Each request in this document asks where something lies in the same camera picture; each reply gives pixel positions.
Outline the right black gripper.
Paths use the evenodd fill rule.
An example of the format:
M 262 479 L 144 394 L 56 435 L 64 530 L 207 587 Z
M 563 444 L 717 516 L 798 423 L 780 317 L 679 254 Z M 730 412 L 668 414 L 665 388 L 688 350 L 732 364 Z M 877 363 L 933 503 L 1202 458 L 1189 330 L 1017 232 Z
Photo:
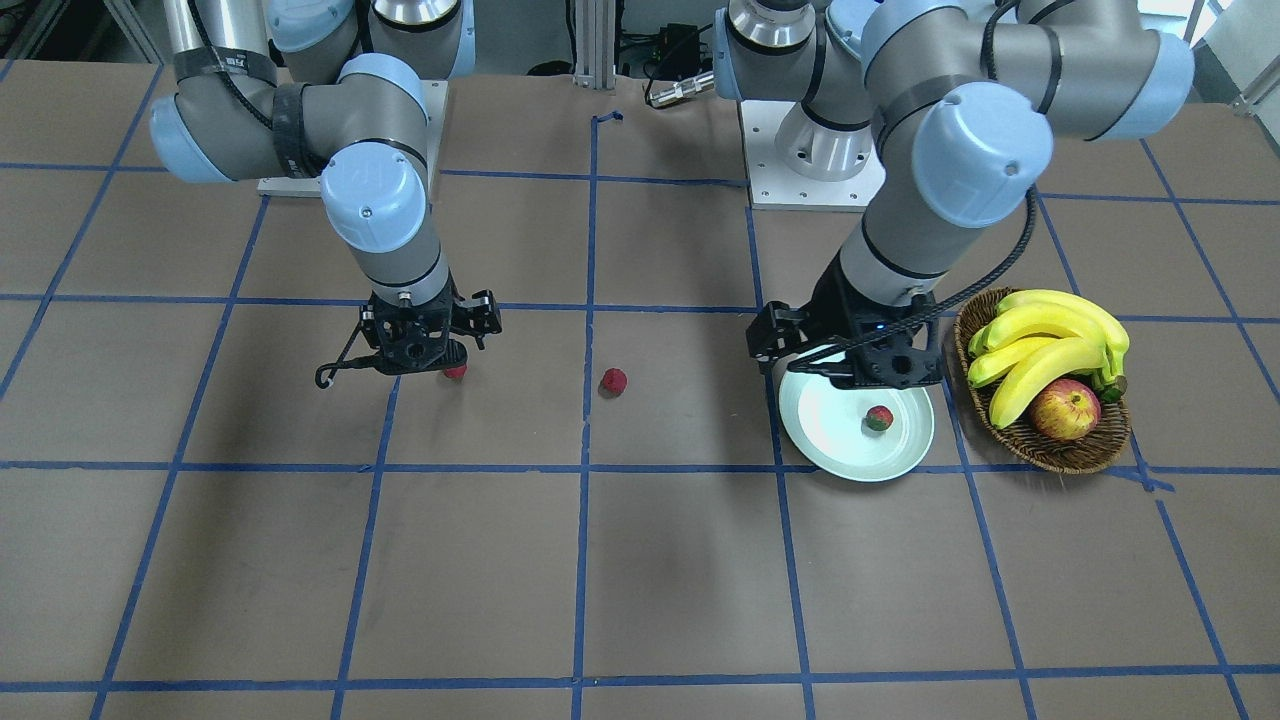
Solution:
M 500 307 L 489 290 L 463 299 L 452 284 L 420 305 L 374 293 L 361 309 L 358 332 L 372 350 L 358 359 L 360 369 L 384 375 L 462 372 L 468 351 L 457 338 L 472 337 L 484 350 L 484 338 L 502 332 Z

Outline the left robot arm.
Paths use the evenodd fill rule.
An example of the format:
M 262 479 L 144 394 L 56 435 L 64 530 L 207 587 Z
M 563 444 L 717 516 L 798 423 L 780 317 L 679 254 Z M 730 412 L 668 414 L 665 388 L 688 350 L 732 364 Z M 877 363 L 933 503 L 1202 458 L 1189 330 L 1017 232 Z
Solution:
M 795 101 L 872 142 L 884 183 L 801 307 L 748 328 L 838 389 L 942 379 L 938 319 L 1000 278 L 1036 224 L 1056 137 L 1144 138 L 1187 102 L 1192 46 L 1134 1 L 731 1 L 713 24 L 718 94 Z

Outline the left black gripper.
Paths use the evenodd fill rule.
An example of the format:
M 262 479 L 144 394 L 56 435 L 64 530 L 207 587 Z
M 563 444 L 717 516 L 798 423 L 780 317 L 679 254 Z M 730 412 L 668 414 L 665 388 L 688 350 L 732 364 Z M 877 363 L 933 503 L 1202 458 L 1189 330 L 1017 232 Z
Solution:
M 746 329 L 762 373 L 783 361 L 791 373 L 826 378 L 836 389 L 910 389 L 943 379 L 940 318 L 931 291 L 904 306 L 855 290 L 841 270 L 826 270 L 806 304 L 768 302 Z

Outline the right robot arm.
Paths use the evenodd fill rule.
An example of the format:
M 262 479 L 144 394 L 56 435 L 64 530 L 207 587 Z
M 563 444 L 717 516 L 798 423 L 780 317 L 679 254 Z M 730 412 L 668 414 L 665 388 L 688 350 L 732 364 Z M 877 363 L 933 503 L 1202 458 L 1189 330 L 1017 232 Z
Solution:
M 326 218 L 371 284 L 342 369 L 385 375 L 467 361 L 500 332 L 488 290 L 453 282 L 429 208 L 429 81 L 471 72 L 470 1 L 168 1 L 177 91 L 152 105 L 164 167 L 188 183 L 315 178 Z

